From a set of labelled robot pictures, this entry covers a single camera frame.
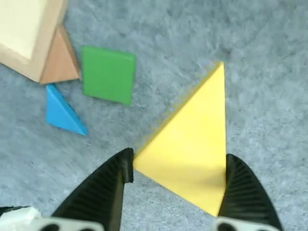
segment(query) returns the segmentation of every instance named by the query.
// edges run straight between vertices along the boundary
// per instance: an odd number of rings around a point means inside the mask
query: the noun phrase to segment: yellow triangular block
[[[136,153],[134,168],[217,216],[226,174],[223,63]]]

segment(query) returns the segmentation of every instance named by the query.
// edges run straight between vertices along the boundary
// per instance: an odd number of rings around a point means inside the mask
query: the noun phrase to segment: carpet
[[[255,172],[288,231],[308,227],[308,1],[71,0],[77,58],[93,45],[136,54],[131,107],[57,88],[89,129],[45,123],[46,90],[0,65],[0,206],[50,215],[83,179],[149,133],[213,58],[225,62],[227,150]],[[122,231],[211,229],[213,217],[135,172]]]

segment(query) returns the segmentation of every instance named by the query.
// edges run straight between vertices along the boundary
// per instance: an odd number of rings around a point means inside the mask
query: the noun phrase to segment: cream board
[[[0,0],[0,44],[30,60],[47,0]]]

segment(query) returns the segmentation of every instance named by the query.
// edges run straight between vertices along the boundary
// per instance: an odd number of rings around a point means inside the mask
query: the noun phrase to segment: green square block
[[[84,46],[83,93],[130,105],[135,74],[133,54]]]

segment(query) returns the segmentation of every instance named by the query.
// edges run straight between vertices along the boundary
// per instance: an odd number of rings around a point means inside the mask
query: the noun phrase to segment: blue triangular block
[[[46,121],[58,128],[86,135],[87,128],[83,126],[76,113],[68,105],[57,88],[53,84],[47,84],[46,92]]]

